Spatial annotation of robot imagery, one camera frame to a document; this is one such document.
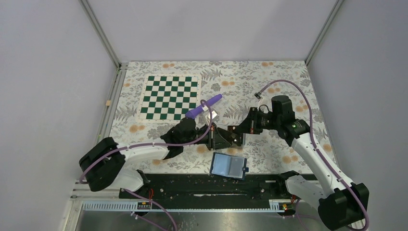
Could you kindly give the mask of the clear plastic card box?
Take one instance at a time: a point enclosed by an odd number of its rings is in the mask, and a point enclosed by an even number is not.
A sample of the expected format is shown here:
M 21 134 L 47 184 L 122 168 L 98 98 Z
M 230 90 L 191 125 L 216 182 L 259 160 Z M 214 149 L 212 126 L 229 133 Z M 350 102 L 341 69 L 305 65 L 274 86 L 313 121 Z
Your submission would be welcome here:
M 227 126 L 218 128 L 222 139 L 221 148 L 242 148 L 245 142 L 245 135 L 240 133 L 238 126 Z

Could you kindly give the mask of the blue leather card holder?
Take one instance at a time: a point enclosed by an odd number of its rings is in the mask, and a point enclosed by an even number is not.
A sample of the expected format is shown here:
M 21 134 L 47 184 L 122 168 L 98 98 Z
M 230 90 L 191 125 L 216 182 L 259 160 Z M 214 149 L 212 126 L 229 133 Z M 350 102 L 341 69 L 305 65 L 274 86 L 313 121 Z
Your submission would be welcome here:
M 226 178 L 244 180 L 249 172 L 247 158 L 222 153 L 213 153 L 209 173 Z

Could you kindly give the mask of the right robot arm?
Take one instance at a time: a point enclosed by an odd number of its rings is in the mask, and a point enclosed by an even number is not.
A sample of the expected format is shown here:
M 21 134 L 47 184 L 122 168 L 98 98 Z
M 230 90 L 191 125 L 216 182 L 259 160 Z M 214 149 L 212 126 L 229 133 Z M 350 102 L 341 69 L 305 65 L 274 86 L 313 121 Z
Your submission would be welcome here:
M 251 107 L 245 120 L 228 130 L 236 134 L 260 134 L 275 130 L 306 162 L 319 181 L 319 186 L 307 181 L 295 171 L 280 174 L 276 192 L 282 198 L 295 195 L 315 208 L 323 224 L 335 231 L 367 218 L 369 190 L 344 174 L 316 143 L 309 124 L 295 117 L 288 96 L 271 99 L 272 110 L 264 113 Z

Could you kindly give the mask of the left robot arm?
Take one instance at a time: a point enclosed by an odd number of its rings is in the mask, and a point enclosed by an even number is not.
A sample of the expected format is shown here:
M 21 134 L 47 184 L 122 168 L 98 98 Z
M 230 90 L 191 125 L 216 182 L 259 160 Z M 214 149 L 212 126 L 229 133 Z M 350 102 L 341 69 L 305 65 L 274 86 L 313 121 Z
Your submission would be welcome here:
M 125 188 L 138 198 L 149 193 L 147 179 L 141 170 L 128 170 L 126 164 L 147 160 L 168 160 L 184 151 L 188 145 L 204 144 L 208 150 L 242 146 L 242 136 L 218 128 L 215 123 L 196 127 L 192 118 L 183 118 L 167 133 L 150 143 L 135 143 L 119 147 L 112 137 L 106 137 L 79 161 L 83 173 L 79 179 L 92 192 L 112 186 Z

